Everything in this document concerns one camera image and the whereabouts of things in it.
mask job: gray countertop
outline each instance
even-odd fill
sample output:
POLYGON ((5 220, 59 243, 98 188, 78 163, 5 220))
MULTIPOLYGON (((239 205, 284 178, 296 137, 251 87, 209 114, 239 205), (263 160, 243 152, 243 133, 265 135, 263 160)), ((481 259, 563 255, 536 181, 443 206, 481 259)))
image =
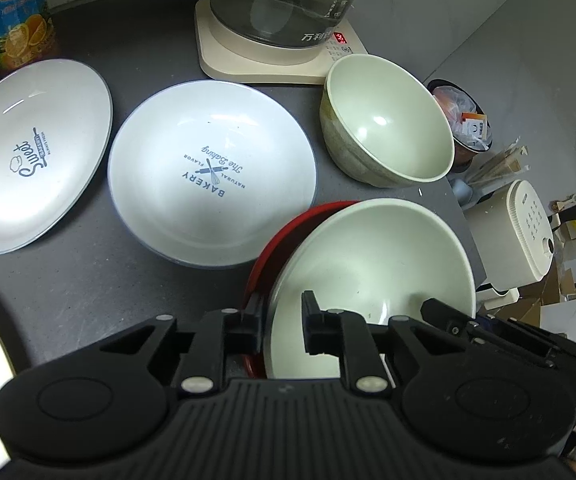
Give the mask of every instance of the gray countertop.
MULTIPOLYGON (((114 102, 112 137, 130 112, 168 86, 207 76, 194 38, 196 0, 98 0, 55 15, 62 55, 89 64, 114 102)), ((316 204, 400 197, 444 218, 468 253, 476 283, 485 274, 446 179, 408 189, 351 180, 330 159, 319 126, 321 88, 257 86, 282 104, 312 143, 316 204)), ((178 266, 151 253, 116 214, 106 180, 107 153, 68 214, 29 246, 0 255, 0 335, 17 368, 59 357, 148 317, 181 321, 239 306, 252 263, 227 270, 178 266)))

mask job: beige kettle base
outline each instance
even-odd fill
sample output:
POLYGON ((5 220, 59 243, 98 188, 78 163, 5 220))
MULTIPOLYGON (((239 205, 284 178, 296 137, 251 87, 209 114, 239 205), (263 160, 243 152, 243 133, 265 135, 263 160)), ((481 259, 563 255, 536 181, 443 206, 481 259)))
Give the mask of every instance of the beige kettle base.
POLYGON ((233 33, 214 17, 210 10, 210 0, 197 2, 194 9, 194 25, 201 69, 213 79, 237 83, 321 85, 337 59, 349 54, 366 54, 366 49, 346 19, 341 20, 335 33, 315 52, 312 49, 305 49, 310 51, 310 54, 305 53, 309 58, 305 62, 299 62, 299 59, 295 58, 295 54, 299 53, 296 49, 263 45, 233 33), (215 36, 224 43, 232 41, 232 48, 245 52, 246 56, 226 48, 215 39, 215 36), (263 59, 265 62, 249 58, 263 59), (277 60, 277 64, 270 62, 273 59, 277 60), (286 59, 294 59, 294 63, 279 64, 286 59))

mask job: red bowl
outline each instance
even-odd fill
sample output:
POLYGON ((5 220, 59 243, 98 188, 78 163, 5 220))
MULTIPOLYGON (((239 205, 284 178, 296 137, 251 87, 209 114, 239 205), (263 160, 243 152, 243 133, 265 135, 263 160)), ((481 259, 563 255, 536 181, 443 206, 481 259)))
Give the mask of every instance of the red bowl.
MULTIPOLYGON (((263 252, 250 272, 247 284, 245 285, 242 308, 245 308, 253 292, 261 294, 267 302, 273 290, 274 282, 279 277, 283 266, 302 241, 332 215, 356 203, 356 200, 346 200, 344 202, 331 202, 313 207, 297 216, 274 235, 273 239, 270 240, 263 249, 263 252)), ((256 356, 244 356, 244 366, 245 371, 250 377, 266 377, 263 353, 256 356)))

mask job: bakery logo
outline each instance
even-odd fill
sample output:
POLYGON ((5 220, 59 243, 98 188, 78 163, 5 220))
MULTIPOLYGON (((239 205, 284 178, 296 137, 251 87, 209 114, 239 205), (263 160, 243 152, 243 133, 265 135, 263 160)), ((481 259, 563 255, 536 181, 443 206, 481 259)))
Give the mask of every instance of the bakery logo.
POLYGON ((192 155, 183 155, 183 158, 199 166, 199 169, 195 170, 194 174, 191 171, 186 171, 183 174, 183 177, 188 182, 219 197, 223 197, 226 194, 226 189, 223 189, 224 182, 229 182, 234 186, 245 189, 245 184, 238 180, 238 174, 243 170, 243 166, 229 160, 225 156, 219 155, 217 152, 210 151, 209 146, 203 147, 201 153, 206 156, 205 163, 192 155))
POLYGON ((33 131, 34 147, 24 140, 12 150, 17 154, 10 159, 10 171, 19 176, 33 176, 37 169, 48 167, 46 161, 46 157, 50 155, 48 139, 43 132, 39 135, 36 128, 33 128, 33 131))

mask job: clear plastic bag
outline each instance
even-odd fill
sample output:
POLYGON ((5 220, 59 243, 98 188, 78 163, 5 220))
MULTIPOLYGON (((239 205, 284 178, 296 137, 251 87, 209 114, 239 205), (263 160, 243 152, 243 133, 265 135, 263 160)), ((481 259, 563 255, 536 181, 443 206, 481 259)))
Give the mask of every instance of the clear plastic bag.
POLYGON ((488 149, 488 144, 484 140, 476 136, 468 135, 467 132, 463 131, 462 114, 477 113, 477 105, 465 92, 452 86, 437 86, 437 88, 433 90, 433 96, 444 111, 450 124, 452 135, 457 140, 465 146, 478 151, 488 149))

